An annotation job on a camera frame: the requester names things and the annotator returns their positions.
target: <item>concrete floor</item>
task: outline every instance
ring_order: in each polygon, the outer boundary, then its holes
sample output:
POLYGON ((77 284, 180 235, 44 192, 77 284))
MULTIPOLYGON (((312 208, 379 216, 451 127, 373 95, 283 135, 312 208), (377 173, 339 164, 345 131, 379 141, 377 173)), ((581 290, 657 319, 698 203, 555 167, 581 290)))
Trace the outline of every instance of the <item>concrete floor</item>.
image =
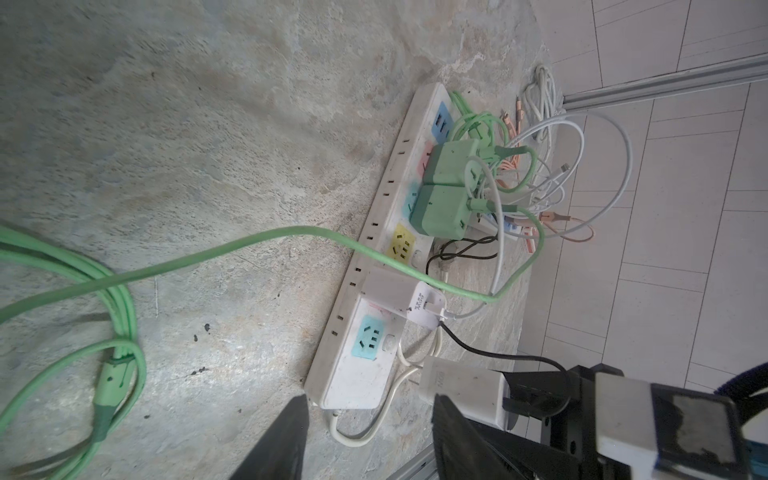
MULTIPOLYGON (((116 271, 293 224, 357 238, 419 85, 497 111, 548 60, 525 0, 259 3, 3 2, 2 220, 116 271)), ((509 253, 512 268, 521 244, 509 253)), ((276 240, 131 284, 147 387, 81 478, 226 478, 302 392, 349 258, 276 240)), ((457 262, 450 280, 484 290, 492 267, 457 262)), ((0 269, 2 304, 66 284, 0 269)), ((513 351, 527 282, 462 336, 513 351)), ((0 406, 111 334, 95 296, 0 326, 0 406)), ((0 438, 0 469, 88 436, 96 368, 83 360, 40 390, 0 438)), ((362 449, 335 443, 311 409, 304 478, 385 478, 417 453, 431 409, 413 387, 362 449)), ((341 428, 371 418, 347 413, 341 428)))

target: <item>power strip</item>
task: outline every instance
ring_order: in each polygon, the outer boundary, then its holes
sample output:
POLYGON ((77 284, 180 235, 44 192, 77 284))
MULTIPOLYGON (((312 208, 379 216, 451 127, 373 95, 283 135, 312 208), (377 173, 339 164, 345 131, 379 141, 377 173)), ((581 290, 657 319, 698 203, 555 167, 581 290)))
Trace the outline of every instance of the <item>power strip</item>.
MULTIPOLYGON (((416 91, 360 243, 408 265, 429 254, 432 237, 416 232, 409 218, 432 148, 445 141, 457 118, 442 84, 416 91)), ((322 409, 375 409, 384 394, 406 320, 361 293, 374 266, 384 267, 353 255, 306 377, 304 390, 322 409)))

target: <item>blue outlet panel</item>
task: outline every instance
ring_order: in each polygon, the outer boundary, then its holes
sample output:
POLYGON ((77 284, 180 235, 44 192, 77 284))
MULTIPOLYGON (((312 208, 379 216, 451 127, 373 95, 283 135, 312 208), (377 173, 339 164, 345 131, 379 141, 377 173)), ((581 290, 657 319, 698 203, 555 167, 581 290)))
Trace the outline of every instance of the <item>blue outlet panel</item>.
POLYGON ((374 360, 384 337, 384 322, 374 316, 366 315, 360 323, 355 344, 352 346, 352 356, 374 360))
POLYGON ((448 107, 445 103, 440 102, 440 107, 437 110, 437 117, 432 121, 432 136, 437 140, 437 144, 441 144, 448 140, 448 134, 451 133, 453 128, 453 118, 448 113, 448 107))

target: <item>green power adapter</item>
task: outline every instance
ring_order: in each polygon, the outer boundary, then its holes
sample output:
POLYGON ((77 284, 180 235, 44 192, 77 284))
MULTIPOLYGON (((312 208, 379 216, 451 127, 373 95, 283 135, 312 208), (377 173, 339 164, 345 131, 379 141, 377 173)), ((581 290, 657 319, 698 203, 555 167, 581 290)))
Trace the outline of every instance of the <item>green power adapter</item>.
MULTIPOLYGON (((430 237, 460 240, 469 225, 469 195, 464 185, 468 159, 477 154, 476 139, 445 142, 432 150, 424 172, 424 185, 413 207, 411 225, 430 237)), ((473 185, 480 183, 482 169, 470 167, 473 185)))
POLYGON ((460 240, 469 225, 467 190, 449 185, 424 185, 413 207, 411 225, 430 237, 460 240))
MULTIPOLYGON (((424 171, 424 185, 445 185, 447 187, 464 187, 464 169, 468 159, 477 155, 479 142, 471 138, 469 140, 447 141, 432 149, 429 163, 424 171)), ((469 168, 474 190, 480 183, 482 168, 472 163, 469 168)))

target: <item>white charger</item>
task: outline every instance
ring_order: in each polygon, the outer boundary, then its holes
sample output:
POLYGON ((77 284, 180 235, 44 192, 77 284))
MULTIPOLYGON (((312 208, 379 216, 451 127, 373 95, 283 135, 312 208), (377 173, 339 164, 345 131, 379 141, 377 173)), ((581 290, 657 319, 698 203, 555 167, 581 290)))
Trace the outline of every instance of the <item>white charger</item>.
POLYGON ((435 394, 447 395, 468 419, 499 430, 510 430, 517 421, 516 415, 502 408, 509 385, 495 370, 428 356, 419 380, 419 397, 433 404, 435 394))
POLYGON ((437 328, 445 310, 445 295, 435 287, 389 268, 374 266, 360 293, 384 310, 430 330, 437 328))

